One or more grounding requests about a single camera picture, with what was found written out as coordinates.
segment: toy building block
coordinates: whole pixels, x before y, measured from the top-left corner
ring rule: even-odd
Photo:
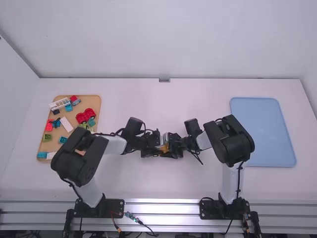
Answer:
[[[75,95],[71,96],[69,99],[71,100],[71,103],[73,106],[76,106],[77,104],[81,102],[81,100],[78,99]]]
[[[56,120],[53,120],[52,122],[50,122],[50,123],[52,123],[52,126],[54,127],[54,128],[58,128],[58,127],[60,127],[60,118],[57,118]]]
[[[59,111],[58,109],[56,109],[56,110],[53,111],[53,114],[54,114],[54,115],[57,115],[57,114],[59,114],[59,113],[60,113],[60,111]]]
[[[56,152],[49,152],[46,156],[46,159],[51,160],[55,154],[56,154]]]
[[[38,159],[46,159],[47,156],[48,156],[47,152],[38,152],[36,158],[38,158]]]
[[[60,127],[60,121],[59,121],[59,120],[56,121],[56,122],[55,122],[55,125],[56,125],[56,127]]]
[[[89,119],[95,119],[96,118],[96,113],[91,108],[87,108],[85,110],[85,114],[89,117]]]
[[[67,130],[67,132],[71,132],[74,128],[72,127],[72,125],[69,123],[69,121],[67,120],[66,117],[62,117],[60,119],[61,124],[65,127],[65,129]]]
[[[78,124],[86,124],[89,121],[89,117],[85,113],[78,113],[76,115]]]
[[[43,142],[48,142],[48,141],[51,141],[51,140],[52,140],[52,135],[51,134],[44,134],[43,135],[43,138],[42,138]]]
[[[53,130],[53,125],[52,125],[53,121],[54,121],[53,119],[48,120],[48,122],[46,123],[45,131],[52,131]]]
[[[96,125],[96,123],[95,123],[95,121],[94,121],[93,119],[89,119],[88,125],[89,125],[90,127],[93,127],[94,125]]]
[[[62,107],[65,107],[67,105],[70,104],[70,100],[68,98],[63,98],[63,99],[60,99],[56,102],[52,102],[49,104],[49,107],[52,111],[55,111],[56,109],[59,109],[59,108],[62,108]]]
[[[65,107],[65,110],[66,110],[67,112],[71,112],[71,111],[73,110],[73,106],[72,106],[71,104],[69,104],[69,105],[67,105],[67,106]]]
[[[82,128],[84,128],[84,129],[88,129],[87,124],[79,124],[77,127],[82,127]]]
[[[65,142],[67,141],[67,137],[64,137],[64,136],[61,136],[60,138],[59,138],[59,143],[60,144],[64,144]]]

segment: cork board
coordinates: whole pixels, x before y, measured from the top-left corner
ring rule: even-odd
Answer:
[[[70,98],[71,96],[72,95],[59,95],[53,99],[53,102],[60,100],[60,99],[63,99],[63,98],[66,98],[66,97]],[[57,118],[66,117],[67,120],[70,122],[70,124],[75,129],[79,125],[78,121],[76,120],[76,115],[78,113],[83,113],[84,110],[87,108],[91,108],[96,113],[96,118],[94,119],[96,124],[92,127],[93,131],[96,131],[97,124],[98,124],[100,105],[101,105],[100,96],[98,96],[98,95],[76,95],[76,97],[78,99],[80,99],[81,102],[79,104],[77,104],[76,106],[73,106],[73,111],[67,112],[65,110],[65,107],[63,107],[63,108],[59,109],[59,111],[60,111],[59,114],[54,115],[53,112],[50,110],[50,113],[49,113],[47,120],[49,120],[49,119],[56,120]],[[40,146],[39,146],[38,152],[48,152],[48,153],[49,152],[56,152],[62,146],[62,144],[60,144],[58,142],[59,138],[61,136],[68,138],[70,136],[70,134],[73,132],[73,130],[72,130],[68,133],[62,124],[58,128],[53,128],[52,131],[45,131],[45,127],[43,129],[42,137],[39,138]],[[44,134],[51,134],[52,140],[48,141],[48,142],[43,142],[42,138],[43,138]],[[37,160],[41,161],[41,162],[46,162],[46,161],[50,161],[51,159],[37,158]]]

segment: blue mat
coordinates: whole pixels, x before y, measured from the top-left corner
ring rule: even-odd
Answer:
[[[247,166],[294,167],[296,157],[279,103],[274,98],[232,98],[231,113],[252,136]]]

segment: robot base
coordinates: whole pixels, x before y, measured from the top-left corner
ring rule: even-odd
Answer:
[[[76,200],[74,217],[79,218],[122,218],[124,213],[123,199],[102,199],[95,208],[89,207],[86,203]]]
[[[251,216],[249,202],[239,197],[227,205],[218,194],[219,200],[201,200],[199,214],[202,220],[242,220],[246,214]]]

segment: white block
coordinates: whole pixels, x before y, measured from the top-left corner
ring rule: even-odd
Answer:
[[[60,119],[60,123],[65,127],[65,129],[67,130],[67,132],[71,132],[74,128],[72,127],[72,125],[69,123],[69,121],[67,120],[66,117],[62,117]]]
[[[51,160],[54,157],[55,154],[56,154],[56,152],[48,152],[48,155],[47,155],[46,159],[47,160]]]

